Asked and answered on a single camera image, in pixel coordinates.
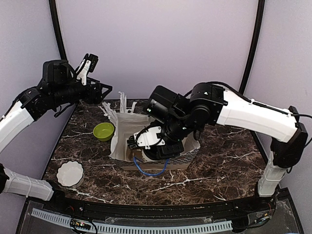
black curved pole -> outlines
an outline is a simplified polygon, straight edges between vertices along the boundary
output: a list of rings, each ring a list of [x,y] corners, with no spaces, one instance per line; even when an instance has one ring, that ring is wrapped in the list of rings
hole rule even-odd
[[[60,55],[60,59],[67,60],[62,33],[60,31],[59,17],[58,17],[57,5],[56,5],[55,0],[49,0],[49,5],[50,5],[52,24],[54,28],[54,34],[55,34],[55,38],[58,44],[58,52]]]
[[[250,50],[249,50],[249,54],[248,54],[247,63],[246,63],[244,75],[242,78],[242,82],[241,82],[240,87],[239,87],[239,92],[241,94],[243,94],[245,92],[247,82],[248,82],[248,78],[250,75],[250,71],[251,71],[252,66],[253,66],[255,51],[257,49],[259,35],[260,35],[260,28],[261,28],[263,12],[264,12],[264,4],[265,4],[265,0],[259,0],[257,15],[255,18],[254,30],[253,30],[253,39],[252,39],[252,43],[250,45]]]

white wall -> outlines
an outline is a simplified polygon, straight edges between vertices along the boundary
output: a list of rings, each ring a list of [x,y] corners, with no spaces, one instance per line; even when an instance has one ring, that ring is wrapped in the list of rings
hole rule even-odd
[[[91,77],[148,98],[161,84],[184,94],[219,80],[239,88],[253,35],[257,0],[58,1],[72,64],[99,56]]]
[[[23,90],[38,84],[42,64],[59,59],[47,0],[5,0],[0,5],[0,115]],[[68,119],[47,113],[1,153],[0,163],[17,173],[41,178]],[[25,199],[0,195],[0,233],[14,234]]]
[[[266,1],[257,53],[246,95],[312,114],[312,1]],[[312,119],[302,118],[312,136]],[[260,136],[267,152],[270,138]],[[305,233],[312,233],[312,144],[281,182],[289,187]]]

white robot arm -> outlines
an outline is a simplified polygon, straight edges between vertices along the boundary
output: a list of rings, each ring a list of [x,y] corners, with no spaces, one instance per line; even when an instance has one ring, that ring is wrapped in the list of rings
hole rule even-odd
[[[68,103],[67,107],[84,100],[89,104],[100,103],[112,87],[87,77],[93,72],[98,57],[86,54],[74,70],[66,60],[53,60],[43,64],[43,77],[36,87],[23,91],[13,101],[9,111],[0,118],[0,154],[26,127],[37,121],[48,110]],[[50,200],[56,186],[52,182],[37,180],[17,174],[0,164],[0,193],[15,193]]]
[[[184,151],[182,140],[192,132],[196,138],[206,124],[237,126],[272,136],[269,162],[257,185],[260,197],[274,194],[286,170],[300,160],[308,137],[294,107],[280,109],[256,102],[222,82],[199,83],[185,96],[158,86],[145,111],[156,121],[128,140],[129,148],[143,149],[145,161],[179,156]]]

marble table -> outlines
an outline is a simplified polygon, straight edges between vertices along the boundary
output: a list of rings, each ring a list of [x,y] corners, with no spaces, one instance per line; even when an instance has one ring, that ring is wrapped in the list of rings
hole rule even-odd
[[[145,100],[135,101],[135,113],[141,113]],[[118,112],[119,100],[107,102]],[[252,196],[265,168],[250,131],[217,125],[205,128],[199,153],[186,170],[166,170],[157,177],[124,171],[108,157],[110,142],[92,134],[97,124],[108,121],[98,105],[81,102],[43,178],[56,182],[58,168],[77,160],[85,169],[84,182],[77,189],[63,188],[67,197],[123,205],[187,205]]]

white ceramic dish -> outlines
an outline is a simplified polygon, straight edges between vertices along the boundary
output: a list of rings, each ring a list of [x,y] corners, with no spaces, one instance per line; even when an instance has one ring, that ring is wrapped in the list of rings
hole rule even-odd
[[[84,169],[82,164],[77,161],[69,161],[63,163],[58,169],[57,179],[58,183],[63,187],[77,188],[79,187],[84,178]]]

